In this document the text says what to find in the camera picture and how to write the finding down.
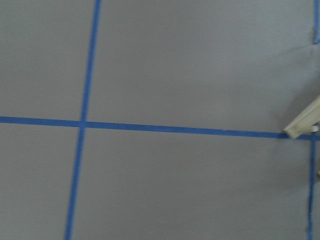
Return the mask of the wooden dish rack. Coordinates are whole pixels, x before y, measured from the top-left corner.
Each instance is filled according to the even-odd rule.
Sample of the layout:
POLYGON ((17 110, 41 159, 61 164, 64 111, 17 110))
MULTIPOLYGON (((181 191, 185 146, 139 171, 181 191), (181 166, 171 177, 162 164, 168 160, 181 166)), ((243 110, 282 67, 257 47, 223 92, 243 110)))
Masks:
POLYGON ((320 96, 311 102, 283 131, 292 139, 320 130, 320 96))

